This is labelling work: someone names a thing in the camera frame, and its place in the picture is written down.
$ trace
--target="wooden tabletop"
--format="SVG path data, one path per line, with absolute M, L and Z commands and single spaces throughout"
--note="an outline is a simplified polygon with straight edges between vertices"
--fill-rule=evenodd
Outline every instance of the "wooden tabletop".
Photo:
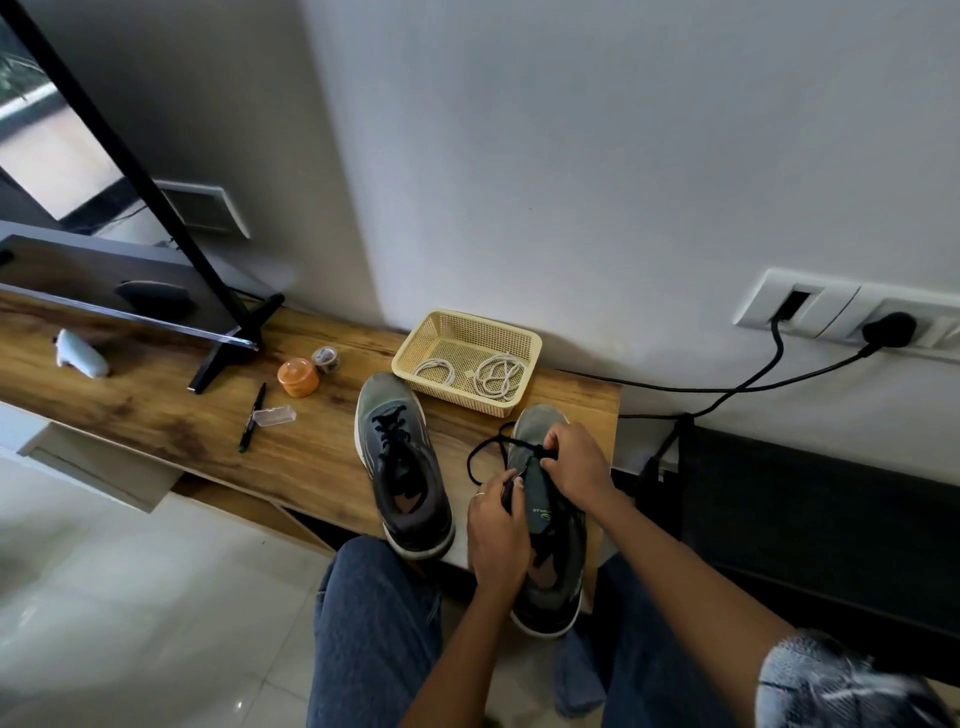
M 58 369 L 51 339 L 61 328 L 94 345 L 109 362 L 110 376 L 90 379 Z M 390 371 L 404 336 L 289 308 L 274 315 L 263 335 L 264 352 L 248 365 L 228 368 L 197 396 L 186 385 L 211 342 L 0 292 L 0 400 L 324 521 L 382 536 L 353 444 L 353 415 L 360 387 L 370 375 Z M 288 397 L 276 381 L 277 368 L 321 346 L 337 349 L 340 370 L 322 376 L 309 397 Z M 259 428 L 241 454 L 237 443 L 264 381 L 264 406 L 291 404 L 297 419 Z M 467 455 L 504 421 L 424 395 L 420 401 L 459 526 L 448 558 L 462 566 L 467 504 L 476 492 Z M 618 385 L 539 367 L 513 419 L 536 402 L 549 402 L 571 422 L 583 423 L 612 457 Z M 502 471 L 497 448 L 478 455 L 473 467 L 480 478 Z M 590 532 L 595 553 L 599 530 Z

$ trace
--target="orange container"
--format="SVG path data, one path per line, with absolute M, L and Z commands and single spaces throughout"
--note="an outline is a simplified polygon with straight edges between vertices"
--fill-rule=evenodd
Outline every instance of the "orange container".
M 291 397 L 306 397 L 320 384 L 317 368 L 309 359 L 288 359 L 280 365 L 276 378 Z

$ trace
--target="black marker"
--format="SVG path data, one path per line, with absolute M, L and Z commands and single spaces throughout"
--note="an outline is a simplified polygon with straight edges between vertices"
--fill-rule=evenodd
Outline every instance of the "black marker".
M 250 411 L 250 418 L 247 420 L 247 429 L 243 431 L 240 437 L 240 445 L 237 446 L 237 452 L 246 452 L 250 446 L 250 438 L 253 436 L 253 428 L 256 427 L 256 421 L 253 419 L 253 413 L 263 406 L 263 396 L 267 394 L 267 382 L 260 385 L 260 391 L 256 395 L 256 401 L 253 403 L 253 409 Z

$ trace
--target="jeans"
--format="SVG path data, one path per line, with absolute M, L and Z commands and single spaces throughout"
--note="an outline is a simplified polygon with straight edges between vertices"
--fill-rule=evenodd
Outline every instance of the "jeans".
M 440 601 L 385 543 L 347 542 L 317 593 L 308 728 L 396 728 L 440 658 Z M 604 726 L 734 728 L 620 555 L 597 574 L 589 624 Z

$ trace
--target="hand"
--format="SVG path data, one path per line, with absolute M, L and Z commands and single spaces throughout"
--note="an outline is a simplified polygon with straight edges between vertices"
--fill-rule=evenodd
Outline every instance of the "hand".
M 477 579 L 477 595 L 488 595 L 509 610 L 530 564 L 526 495 L 522 478 L 514 480 L 511 510 L 500 502 L 504 485 L 516 470 L 492 477 L 470 499 L 467 540 L 470 565 Z
M 610 478 L 610 464 L 596 440 L 579 423 L 557 424 L 543 440 L 547 449 L 558 451 L 556 460 L 544 457 L 540 466 L 554 485 L 575 506 L 592 516 L 617 491 Z

